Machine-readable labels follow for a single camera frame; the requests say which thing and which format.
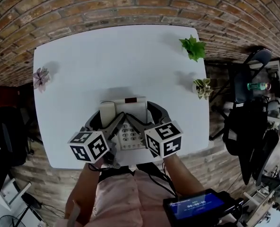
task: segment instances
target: pink shirt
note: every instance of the pink shirt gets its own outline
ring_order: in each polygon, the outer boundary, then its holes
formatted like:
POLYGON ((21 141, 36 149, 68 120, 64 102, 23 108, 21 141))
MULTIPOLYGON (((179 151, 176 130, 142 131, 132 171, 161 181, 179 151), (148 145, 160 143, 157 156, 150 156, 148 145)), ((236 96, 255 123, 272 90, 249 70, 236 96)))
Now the pink shirt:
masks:
MULTIPOLYGON (((152 176, 170 189, 167 182, 152 176)), ((155 184, 143 171, 135 175, 108 177, 98 184, 90 222, 85 227, 170 227, 163 209, 163 199, 173 198, 168 191, 155 184)), ((56 227, 66 227, 68 220, 60 219, 56 227)))

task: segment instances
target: pink flower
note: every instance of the pink flower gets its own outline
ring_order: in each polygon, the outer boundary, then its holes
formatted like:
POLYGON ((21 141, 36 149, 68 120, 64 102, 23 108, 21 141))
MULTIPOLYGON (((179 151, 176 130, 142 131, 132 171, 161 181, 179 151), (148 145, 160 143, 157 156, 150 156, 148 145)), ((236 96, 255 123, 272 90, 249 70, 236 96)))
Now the pink flower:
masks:
POLYGON ((51 79, 49 71, 44 67, 42 67, 42 69, 38 68, 38 70, 33 74, 33 78, 34 89, 38 89, 41 93, 45 91, 45 84, 51 79))

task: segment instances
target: brick wall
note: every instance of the brick wall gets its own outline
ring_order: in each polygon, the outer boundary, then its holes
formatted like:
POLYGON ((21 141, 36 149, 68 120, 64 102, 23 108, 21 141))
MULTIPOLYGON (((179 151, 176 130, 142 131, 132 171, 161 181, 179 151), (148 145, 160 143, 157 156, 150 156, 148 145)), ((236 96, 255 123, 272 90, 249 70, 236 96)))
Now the brick wall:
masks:
POLYGON ((208 59, 243 61, 251 45, 280 57, 280 0, 0 0, 0 85, 32 81, 41 44, 132 24, 195 27, 208 59))

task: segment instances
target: green plant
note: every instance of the green plant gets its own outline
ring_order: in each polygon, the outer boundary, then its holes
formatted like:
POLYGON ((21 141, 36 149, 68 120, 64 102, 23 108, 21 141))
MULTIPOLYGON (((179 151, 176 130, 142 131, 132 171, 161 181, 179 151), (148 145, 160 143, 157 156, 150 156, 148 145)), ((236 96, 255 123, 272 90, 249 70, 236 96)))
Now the green plant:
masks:
POLYGON ((197 42, 196 38, 191 37, 189 39, 179 39, 182 43, 182 47, 188 52, 188 57, 191 60, 198 62, 199 58, 205 57, 205 43, 197 42))
POLYGON ((214 91, 209 86, 209 83, 210 83, 209 78, 205 78, 203 80, 196 79, 193 82, 197 86, 196 89, 197 89, 197 92, 198 92, 199 99, 204 97, 207 100, 209 95, 214 91))

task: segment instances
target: monitor screen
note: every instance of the monitor screen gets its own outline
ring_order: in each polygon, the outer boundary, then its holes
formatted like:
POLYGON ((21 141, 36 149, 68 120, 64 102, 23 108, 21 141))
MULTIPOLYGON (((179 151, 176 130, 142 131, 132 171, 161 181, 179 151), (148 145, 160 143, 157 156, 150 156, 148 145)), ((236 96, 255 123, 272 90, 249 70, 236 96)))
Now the monitor screen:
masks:
POLYGON ((189 218, 223 205, 224 202, 213 193, 170 203, 169 206, 177 219, 189 218))

